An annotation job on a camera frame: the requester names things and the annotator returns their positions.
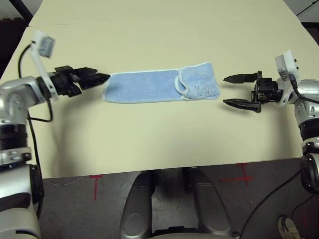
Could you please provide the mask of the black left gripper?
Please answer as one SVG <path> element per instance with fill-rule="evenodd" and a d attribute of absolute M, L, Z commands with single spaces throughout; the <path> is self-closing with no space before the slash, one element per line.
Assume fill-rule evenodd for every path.
<path fill-rule="evenodd" d="M 58 95 L 74 97 L 81 94 L 81 90 L 87 90 L 104 84 L 110 75 L 97 73 L 98 70 L 82 67 L 73 69 L 70 66 L 62 66 L 55 68 L 50 79 L 56 89 Z M 75 84 L 74 76 L 82 76 L 79 80 L 80 88 Z"/>

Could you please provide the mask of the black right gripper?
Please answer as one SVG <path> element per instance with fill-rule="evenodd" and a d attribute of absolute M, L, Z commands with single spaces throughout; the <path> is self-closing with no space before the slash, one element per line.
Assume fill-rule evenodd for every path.
<path fill-rule="evenodd" d="M 253 83 L 256 81 L 254 90 L 251 92 L 251 101 L 244 99 L 225 99 L 223 103 L 241 110 L 261 112 L 261 104 L 279 102 L 283 90 L 279 89 L 278 83 L 272 78 L 264 78 L 262 71 L 253 74 L 237 74 L 224 78 L 224 82 L 232 84 Z"/>

